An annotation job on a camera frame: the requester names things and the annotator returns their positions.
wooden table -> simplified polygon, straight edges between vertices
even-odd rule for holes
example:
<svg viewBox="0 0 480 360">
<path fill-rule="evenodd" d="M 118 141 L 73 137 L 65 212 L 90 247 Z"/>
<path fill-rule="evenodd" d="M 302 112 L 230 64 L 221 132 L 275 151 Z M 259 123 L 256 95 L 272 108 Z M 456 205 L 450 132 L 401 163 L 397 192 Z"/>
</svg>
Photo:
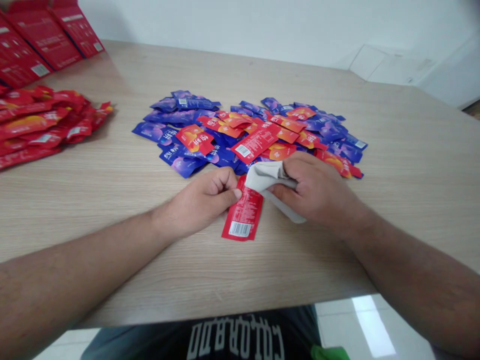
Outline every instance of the wooden table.
<svg viewBox="0 0 480 360">
<path fill-rule="evenodd" d="M 131 133 L 149 106 L 183 89 L 221 101 L 314 104 L 369 143 L 348 185 L 380 214 L 480 270 L 480 122 L 415 87 L 323 67 L 105 42 L 108 54 L 45 84 L 112 100 L 117 114 L 84 143 L 0 173 L 0 261 L 74 239 L 167 200 L 188 182 Z M 201 173 L 212 168 L 209 165 Z M 220 237 L 224 219 L 164 251 L 88 316 L 116 326 L 311 304 L 376 292 L 345 245 L 270 203 L 255 241 Z"/>
</svg>

white floor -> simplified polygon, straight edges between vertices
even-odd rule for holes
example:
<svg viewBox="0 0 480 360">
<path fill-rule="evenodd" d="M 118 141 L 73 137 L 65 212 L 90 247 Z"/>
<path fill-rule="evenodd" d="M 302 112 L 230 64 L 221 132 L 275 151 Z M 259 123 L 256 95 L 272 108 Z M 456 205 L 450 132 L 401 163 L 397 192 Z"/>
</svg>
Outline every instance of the white floor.
<svg viewBox="0 0 480 360">
<path fill-rule="evenodd" d="M 350 360 L 435 360 L 430 344 L 378 294 L 315 307 L 323 345 L 345 348 Z M 35 360 L 79 360 L 98 331 L 67 331 Z"/>
</svg>

red box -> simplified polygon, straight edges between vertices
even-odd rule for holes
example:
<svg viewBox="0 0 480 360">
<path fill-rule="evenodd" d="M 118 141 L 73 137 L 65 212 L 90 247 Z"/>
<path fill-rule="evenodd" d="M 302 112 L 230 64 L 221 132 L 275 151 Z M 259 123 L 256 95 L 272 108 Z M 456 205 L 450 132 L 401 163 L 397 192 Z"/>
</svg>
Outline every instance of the red box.
<svg viewBox="0 0 480 360">
<path fill-rule="evenodd" d="M 5 17 L 54 70 L 60 70 L 82 56 L 48 11 L 48 2 L 14 0 Z"/>
<path fill-rule="evenodd" d="M 52 69 L 0 16 L 0 80 L 22 88 L 50 74 Z"/>
<path fill-rule="evenodd" d="M 50 12 L 85 58 L 104 51 L 97 34 L 92 29 L 78 0 L 53 0 L 50 3 Z"/>
</svg>

forearm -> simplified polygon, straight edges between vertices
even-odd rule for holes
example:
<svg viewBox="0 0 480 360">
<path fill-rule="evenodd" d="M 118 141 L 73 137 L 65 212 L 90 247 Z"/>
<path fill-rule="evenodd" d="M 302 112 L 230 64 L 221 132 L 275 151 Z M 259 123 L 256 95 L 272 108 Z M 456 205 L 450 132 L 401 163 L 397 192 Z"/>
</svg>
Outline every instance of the forearm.
<svg viewBox="0 0 480 360">
<path fill-rule="evenodd" d="M 342 237 L 384 298 L 421 335 L 461 356 L 480 352 L 480 276 L 367 209 Z"/>
<path fill-rule="evenodd" d="M 0 358 L 34 355 L 168 246 L 161 210 L 0 264 Z"/>
</svg>

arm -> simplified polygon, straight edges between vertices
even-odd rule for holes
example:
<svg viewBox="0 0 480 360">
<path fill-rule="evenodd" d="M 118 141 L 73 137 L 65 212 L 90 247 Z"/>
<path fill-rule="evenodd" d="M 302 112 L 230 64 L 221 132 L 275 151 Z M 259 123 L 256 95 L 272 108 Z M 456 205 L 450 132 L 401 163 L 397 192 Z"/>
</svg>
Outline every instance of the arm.
<svg viewBox="0 0 480 360">
<path fill-rule="evenodd" d="M 36 355 L 168 245 L 236 203 L 236 186 L 231 168 L 216 169 L 152 211 L 0 264 L 0 358 Z"/>
<path fill-rule="evenodd" d="M 275 196 L 344 240 L 378 291 L 427 340 L 455 355 L 480 356 L 478 274 L 377 215 L 316 157 L 296 152 L 283 166 L 298 186 L 275 185 Z"/>
</svg>

